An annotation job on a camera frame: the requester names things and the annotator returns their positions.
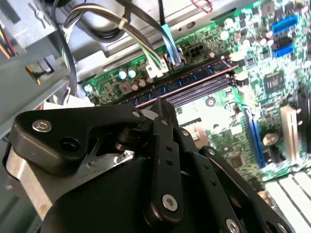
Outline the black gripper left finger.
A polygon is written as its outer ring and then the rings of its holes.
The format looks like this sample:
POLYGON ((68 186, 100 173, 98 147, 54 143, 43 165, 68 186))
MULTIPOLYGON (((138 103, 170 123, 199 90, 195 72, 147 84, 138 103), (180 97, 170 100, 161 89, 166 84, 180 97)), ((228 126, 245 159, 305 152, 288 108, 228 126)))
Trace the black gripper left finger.
POLYGON ((80 139, 81 151, 76 152, 72 141, 52 143, 39 137, 38 142, 47 147, 43 158, 33 152, 25 155, 50 174, 59 177, 76 174, 79 180, 144 155, 150 156, 154 164, 152 178, 157 180, 164 167, 164 142, 173 139, 173 128, 178 126, 173 106, 162 99, 148 110, 108 105, 29 111, 19 114, 14 123, 31 124, 38 132, 58 127, 80 139))

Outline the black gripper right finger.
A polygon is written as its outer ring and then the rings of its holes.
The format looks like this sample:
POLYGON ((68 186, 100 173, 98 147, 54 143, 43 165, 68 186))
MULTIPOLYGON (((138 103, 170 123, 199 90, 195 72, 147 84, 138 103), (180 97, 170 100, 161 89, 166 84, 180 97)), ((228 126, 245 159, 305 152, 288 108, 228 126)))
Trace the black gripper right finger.
POLYGON ((174 135, 187 168, 200 183, 217 233, 290 233, 288 224, 224 158, 210 146, 198 149, 190 133, 174 135))

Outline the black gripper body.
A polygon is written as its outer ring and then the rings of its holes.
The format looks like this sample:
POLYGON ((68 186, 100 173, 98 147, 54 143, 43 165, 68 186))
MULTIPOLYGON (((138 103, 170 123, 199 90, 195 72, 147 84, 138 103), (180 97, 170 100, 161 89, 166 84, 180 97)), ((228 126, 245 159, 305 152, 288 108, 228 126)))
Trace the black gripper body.
POLYGON ((149 155, 111 166, 95 177, 59 177, 32 163, 25 155, 43 158, 47 147, 38 142, 82 142, 68 131, 53 127, 47 132, 31 124, 14 123, 5 169, 19 196, 26 197, 43 221, 44 233, 213 233, 215 217, 197 172, 174 159, 184 158, 182 140, 194 144, 191 134, 175 128, 164 142, 162 174, 152 178, 149 155))

